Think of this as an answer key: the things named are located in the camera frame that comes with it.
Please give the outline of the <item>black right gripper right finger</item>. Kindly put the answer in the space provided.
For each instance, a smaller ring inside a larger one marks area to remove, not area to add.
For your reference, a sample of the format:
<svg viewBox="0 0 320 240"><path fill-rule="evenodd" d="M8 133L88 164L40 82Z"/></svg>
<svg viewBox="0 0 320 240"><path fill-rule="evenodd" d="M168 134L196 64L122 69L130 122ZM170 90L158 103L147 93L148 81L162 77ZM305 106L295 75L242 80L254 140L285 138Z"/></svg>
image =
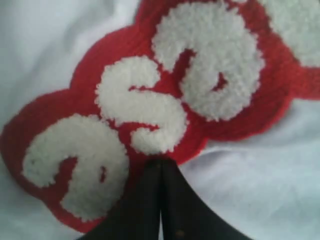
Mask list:
<svg viewBox="0 0 320 240"><path fill-rule="evenodd" d="M161 161L161 220L165 240L248 240L212 211L173 160Z"/></svg>

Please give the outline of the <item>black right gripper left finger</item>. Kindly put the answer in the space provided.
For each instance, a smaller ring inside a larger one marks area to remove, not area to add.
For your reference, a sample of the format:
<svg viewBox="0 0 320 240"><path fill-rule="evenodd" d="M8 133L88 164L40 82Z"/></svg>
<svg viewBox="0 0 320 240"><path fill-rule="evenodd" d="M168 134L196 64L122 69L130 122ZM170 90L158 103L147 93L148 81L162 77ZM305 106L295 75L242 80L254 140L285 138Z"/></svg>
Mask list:
<svg viewBox="0 0 320 240"><path fill-rule="evenodd" d="M160 229L161 179L162 161L148 161L136 186L111 210L104 221L80 239L157 240Z"/></svg>

